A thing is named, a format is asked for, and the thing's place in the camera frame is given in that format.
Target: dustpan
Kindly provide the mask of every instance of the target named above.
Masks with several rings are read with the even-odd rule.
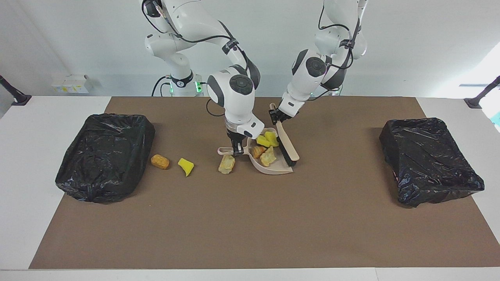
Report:
[[[262,134],[265,132],[273,132],[277,135],[277,132],[274,128],[265,128],[262,131]],[[250,161],[253,164],[253,166],[261,173],[267,174],[267,175],[284,175],[284,174],[289,174],[293,173],[294,170],[292,167],[289,167],[287,164],[287,161],[285,160],[285,157],[283,157],[283,153],[281,149],[274,149],[274,156],[276,157],[276,161],[271,163],[269,167],[265,167],[261,164],[261,161],[259,159],[255,159],[250,151],[252,150],[253,147],[257,146],[257,142],[255,139],[247,138],[246,139],[246,146],[243,147],[243,154],[248,155],[250,157]],[[232,147],[219,147],[217,150],[217,153],[219,155],[233,155],[233,148]]]

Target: sponge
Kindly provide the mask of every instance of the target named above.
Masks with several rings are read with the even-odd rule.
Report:
[[[264,136],[265,136],[265,139],[268,140],[274,148],[277,148],[280,146],[280,144],[278,143],[278,137],[276,136],[275,132],[267,131],[264,133]]]
[[[257,144],[267,148],[271,146],[269,140],[263,135],[257,137]]]
[[[191,174],[191,171],[195,167],[194,163],[189,162],[184,158],[181,158],[177,164],[184,170],[184,172],[186,173],[186,177],[189,176],[189,174]]]
[[[260,162],[262,166],[269,167],[274,161],[276,161],[275,151],[273,147],[269,147],[261,156]]]

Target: white table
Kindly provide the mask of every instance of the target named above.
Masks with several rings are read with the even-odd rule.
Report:
[[[28,270],[63,192],[54,184],[62,155],[110,97],[35,96],[0,119],[0,281],[86,280],[500,280],[498,268],[322,268],[228,270]],[[444,120],[486,184],[473,196],[500,238],[500,133],[460,99],[419,98],[427,117]]]

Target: yellow sponge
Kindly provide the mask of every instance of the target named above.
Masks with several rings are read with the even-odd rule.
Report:
[[[257,137],[257,144],[267,148],[271,146],[269,140],[267,140],[266,137],[263,135],[259,135]]]
[[[195,167],[194,163],[189,162],[184,158],[181,158],[177,164],[184,170],[184,172],[186,173],[186,177],[189,176],[189,174],[191,174],[191,171]]]
[[[280,146],[280,144],[278,143],[278,137],[276,137],[276,134],[273,131],[265,132],[264,136],[265,139],[268,140],[273,147],[277,148]]]

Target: black cable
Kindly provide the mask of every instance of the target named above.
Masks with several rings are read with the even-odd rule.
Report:
[[[323,12],[325,12],[325,3],[324,2],[323,2],[323,8],[321,9],[321,15],[319,15],[319,21],[317,22],[317,28],[319,30],[325,30],[325,29],[329,29],[332,27],[341,27],[341,28],[345,28],[347,31],[349,31],[349,28],[343,24],[332,24],[332,25],[328,25],[328,26],[320,26],[321,19],[323,18]]]
[[[313,98],[308,99],[308,101],[310,101],[310,102],[314,102],[315,100],[317,100],[317,99],[319,99],[319,98],[323,97],[326,93],[328,93],[328,92],[330,92],[330,91],[333,91],[333,90],[326,90],[324,93],[322,93],[322,94],[318,95],[317,97],[313,97]]]
[[[170,86],[170,83],[163,83],[159,86],[159,95],[163,97],[163,86],[165,85],[169,85]]]
[[[245,59],[245,63],[246,63],[245,71],[248,71],[249,70],[249,57],[247,56],[247,53],[245,53],[245,51],[242,50],[240,48],[240,46],[238,46],[238,45],[236,45],[236,48],[238,48],[239,52],[243,55],[243,58]]]
[[[158,87],[158,84],[160,84],[160,81],[162,81],[163,79],[167,79],[167,77],[162,76],[160,79],[158,79],[158,81],[156,81],[156,84],[154,84],[154,87],[153,87],[153,91],[151,92],[151,97],[155,96],[156,87]]]
[[[340,70],[346,70],[346,69],[350,68],[351,66],[353,66],[353,63],[354,63],[354,55],[353,55],[353,50],[351,48],[349,49],[347,55],[350,57],[350,64],[348,66],[343,67],[343,66],[338,66],[338,65],[335,65],[335,64],[329,64],[329,66],[336,67],[336,68],[338,68]]]
[[[151,24],[154,29],[156,29],[159,33],[161,34],[167,34],[169,33],[168,31],[161,31],[160,29],[158,29],[158,27],[156,27],[156,25],[151,22],[151,20],[149,19],[149,17],[146,15],[146,12],[144,12],[144,3],[146,2],[147,0],[142,0],[142,3],[140,5],[140,9],[142,11],[142,14],[144,15],[144,17],[146,18],[146,20],[149,22],[149,24]],[[211,39],[215,39],[215,38],[226,38],[226,39],[229,39],[229,40],[232,40],[233,38],[229,37],[229,36],[226,36],[226,35],[214,35],[214,36],[209,36],[207,38],[203,38],[203,39],[199,39],[199,40],[188,40],[188,39],[185,39],[181,34],[179,34],[176,29],[174,28],[174,26],[172,25],[172,23],[170,23],[170,21],[168,20],[165,20],[168,25],[170,26],[170,28],[172,28],[173,32],[175,33],[175,36],[178,37],[179,39],[187,42],[187,43],[192,43],[192,44],[196,44],[196,43],[201,43],[201,42],[205,42],[205,41],[208,41],[208,40],[211,40]]]
[[[212,112],[210,112],[210,110],[209,110],[209,103],[210,103],[211,101],[212,101],[212,99],[211,99],[211,98],[210,98],[210,99],[208,99],[208,100],[206,101],[206,105],[205,105],[206,112],[208,112],[208,114],[212,115],[213,117],[222,117],[222,116],[224,116],[225,114],[220,114],[220,115],[217,115],[217,114],[213,114]]]

